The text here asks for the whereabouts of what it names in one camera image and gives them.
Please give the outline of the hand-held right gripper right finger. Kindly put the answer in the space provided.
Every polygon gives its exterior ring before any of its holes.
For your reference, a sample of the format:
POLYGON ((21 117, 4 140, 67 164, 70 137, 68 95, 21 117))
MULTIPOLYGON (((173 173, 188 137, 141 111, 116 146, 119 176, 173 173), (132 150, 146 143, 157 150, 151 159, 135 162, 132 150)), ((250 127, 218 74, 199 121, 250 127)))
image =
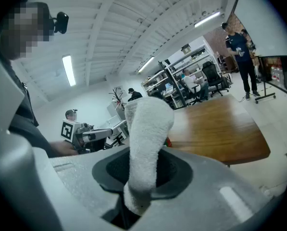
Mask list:
POLYGON ((190 165, 192 181, 177 197, 152 201, 138 231, 258 231, 278 205, 219 161, 166 151, 190 165))

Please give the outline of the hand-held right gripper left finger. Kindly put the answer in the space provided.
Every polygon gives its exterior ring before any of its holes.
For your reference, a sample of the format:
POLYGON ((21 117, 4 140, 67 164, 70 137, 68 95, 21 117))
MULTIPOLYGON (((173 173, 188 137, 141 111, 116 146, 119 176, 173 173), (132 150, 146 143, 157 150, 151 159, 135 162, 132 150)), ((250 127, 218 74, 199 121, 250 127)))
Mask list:
POLYGON ((66 188, 59 200, 71 214, 72 231, 126 231, 131 213, 124 205, 129 147, 50 160, 66 188))

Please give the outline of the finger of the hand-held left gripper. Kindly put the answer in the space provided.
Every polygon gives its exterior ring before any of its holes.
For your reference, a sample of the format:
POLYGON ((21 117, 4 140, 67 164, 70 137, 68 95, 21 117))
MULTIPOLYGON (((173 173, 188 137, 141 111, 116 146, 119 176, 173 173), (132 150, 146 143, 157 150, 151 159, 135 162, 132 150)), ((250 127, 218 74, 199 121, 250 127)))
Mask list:
POLYGON ((94 129, 82 133, 83 141, 98 141, 112 135, 113 130, 107 129, 94 129))

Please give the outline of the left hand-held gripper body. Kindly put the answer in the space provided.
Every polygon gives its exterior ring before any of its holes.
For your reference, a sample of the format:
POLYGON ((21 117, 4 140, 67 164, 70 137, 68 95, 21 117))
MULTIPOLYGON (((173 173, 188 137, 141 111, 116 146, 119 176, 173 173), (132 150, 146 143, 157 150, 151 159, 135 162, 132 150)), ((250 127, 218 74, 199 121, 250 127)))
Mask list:
POLYGON ((79 154, 92 152, 92 142, 87 133, 93 130, 94 126, 87 123, 79 123, 70 120, 62 121, 61 137, 69 142, 73 149, 79 154))

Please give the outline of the white cloth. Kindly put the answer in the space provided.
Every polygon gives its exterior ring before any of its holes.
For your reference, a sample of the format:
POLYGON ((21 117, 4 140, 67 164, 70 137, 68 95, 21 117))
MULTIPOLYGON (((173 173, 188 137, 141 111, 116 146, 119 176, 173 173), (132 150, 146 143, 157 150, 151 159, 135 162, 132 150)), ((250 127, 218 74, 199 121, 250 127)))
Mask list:
POLYGON ((156 188, 158 154, 174 124, 174 111, 161 99, 145 97, 129 102, 125 117, 130 151, 124 204, 132 213, 142 216, 156 188))

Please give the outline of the person's left forearm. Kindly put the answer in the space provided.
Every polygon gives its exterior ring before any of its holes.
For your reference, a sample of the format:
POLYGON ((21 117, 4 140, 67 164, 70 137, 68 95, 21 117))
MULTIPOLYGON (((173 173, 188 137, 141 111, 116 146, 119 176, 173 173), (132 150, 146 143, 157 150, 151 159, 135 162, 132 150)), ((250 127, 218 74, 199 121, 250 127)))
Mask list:
POLYGON ((73 156, 78 155, 78 151, 68 141, 55 141, 50 142, 50 146, 57 156, 73 156))

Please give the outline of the white cabinet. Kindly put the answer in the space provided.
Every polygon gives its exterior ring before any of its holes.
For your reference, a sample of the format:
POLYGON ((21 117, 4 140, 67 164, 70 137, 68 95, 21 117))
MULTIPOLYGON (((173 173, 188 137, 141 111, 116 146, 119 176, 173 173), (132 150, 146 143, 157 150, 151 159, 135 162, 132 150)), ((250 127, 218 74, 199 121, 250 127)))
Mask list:
POLYGON ((107 110, 111 115, 111 118, 107 121, 109 128, 113 133, 110 136, 112 141, 116 141, 119 145, 128 137, 128 128, 125 119, 125 113, 123 108, 117 107, 117 103, 111 102, 107 106, 107 110))

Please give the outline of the black coat rack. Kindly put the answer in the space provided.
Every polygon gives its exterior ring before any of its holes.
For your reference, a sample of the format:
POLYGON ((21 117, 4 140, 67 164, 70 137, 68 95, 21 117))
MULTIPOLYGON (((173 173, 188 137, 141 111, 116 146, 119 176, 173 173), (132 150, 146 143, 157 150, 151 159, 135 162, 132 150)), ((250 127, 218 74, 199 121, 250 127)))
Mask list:
POLYGON ((115 110, 122 109, 125 110, 124 103, 122 101, 122 96, 124 94, 124 91, 121 89, 121 87, 113 88, 112 92, 109 94, 113 95, 113 102, 116 104, 115 110))

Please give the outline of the person's black shirt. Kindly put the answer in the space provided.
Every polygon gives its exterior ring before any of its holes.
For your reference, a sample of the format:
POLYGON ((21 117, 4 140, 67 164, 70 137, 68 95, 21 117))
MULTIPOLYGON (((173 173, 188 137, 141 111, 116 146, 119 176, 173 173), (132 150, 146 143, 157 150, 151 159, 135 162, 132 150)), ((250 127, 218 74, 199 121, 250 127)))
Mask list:
POLYGON ((50 143, 37 128, 38 122, 32 110, 27 88, 18 78, 11 65, 7 64, 5 69, 20 91, 24 94, 24 99, 19 105, 11 121, 9 131, 23 136, 29 141, 32 147, 45 150, 49 158, 57 157, 57 152, 51 147, 50 143))

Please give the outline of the ceiling tube light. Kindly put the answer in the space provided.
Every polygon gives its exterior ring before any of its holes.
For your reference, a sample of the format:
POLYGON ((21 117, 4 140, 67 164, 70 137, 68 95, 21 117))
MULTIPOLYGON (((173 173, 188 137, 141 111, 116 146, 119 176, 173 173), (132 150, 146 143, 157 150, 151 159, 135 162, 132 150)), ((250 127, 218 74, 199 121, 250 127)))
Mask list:
POLYGON ((220 15, 220 13, 221 12, 213 13, 212 15, 210 15, 210 16, 206 17, 205 19, 199 21, 198 23, 194 24, 194 27, 197 28, 197 27, 201 26, 202 24, 204 24, 204 23, 206 23, 206 22, 218 17, 220 15))
POLYGON ((76 81, 74 77, 74 72, 73 72, 73 65, 72 65, 72 58, 71 55, 66 55, 62 57, 62 64, 69 82, 69 85, 75 86, 76 81))
POLYGON ((155 57, 154 56, 151 56, 141 67, 140 69, 138 70, 139 73, 141 73, 145 68, 146 66, 148 66, 150 64, 150 62, 153 61, 155 57))

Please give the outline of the black mesh office chair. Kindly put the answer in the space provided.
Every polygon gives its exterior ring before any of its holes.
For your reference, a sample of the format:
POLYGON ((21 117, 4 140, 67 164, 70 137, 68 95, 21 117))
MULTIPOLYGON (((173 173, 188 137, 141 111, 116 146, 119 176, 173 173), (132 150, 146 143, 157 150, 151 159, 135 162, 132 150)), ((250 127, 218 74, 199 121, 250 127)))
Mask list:
POLYGON ((205 62, 202 66, 202 72, 206 76, 209 86, 215 87, 215 90, 211 92, 211 97, 213 97, 215 93, 219 93, 221 96, 223 96, 222 91, 229 92, 230 85, 227 79, 222 76, 221 73, 217 72, 214 63, 210 61, 205 62))

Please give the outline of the white shelving unit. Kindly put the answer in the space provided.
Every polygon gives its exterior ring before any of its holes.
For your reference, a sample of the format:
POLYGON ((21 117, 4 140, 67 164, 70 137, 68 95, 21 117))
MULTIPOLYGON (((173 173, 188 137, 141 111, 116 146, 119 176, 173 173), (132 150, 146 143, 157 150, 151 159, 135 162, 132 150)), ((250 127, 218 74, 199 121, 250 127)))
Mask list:
MULTIPOLYGON (((218 72, 220 68, 207 43, 203 43, 193 50, 187 45, 183 50, 184 53, 176 53, 165 61, 162 61, 162 63, 170 69, 183 94, 186 104, 188 104, 191 99, 188 97, 188 91, 184 90, 184 87, 181 85, 181 80, 184 78, 183 69, 188 69, 190 76, 196 77, 197 80, 206 80, 206 76, 202 72, 202 66, 205 62, 210 61, 214 63, 218 72)), ((143 81, 141 84, 142 88, 149 96, 160 94, 173 109, 181 108, 182 102, 180 97, 177 95, 167 74, 160 66, 159 68, 159 71, 143 81)))

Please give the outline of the whiteboard on rolling stand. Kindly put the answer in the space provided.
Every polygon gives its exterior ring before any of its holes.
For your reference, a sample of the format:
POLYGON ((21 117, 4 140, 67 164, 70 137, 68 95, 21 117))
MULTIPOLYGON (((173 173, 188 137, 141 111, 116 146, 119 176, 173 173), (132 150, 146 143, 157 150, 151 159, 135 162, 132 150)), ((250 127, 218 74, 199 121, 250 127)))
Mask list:
POLYGON ((287 25, 268 0, 237 0, 234 10, 255 45, 261 80, 287 94, 287 25))

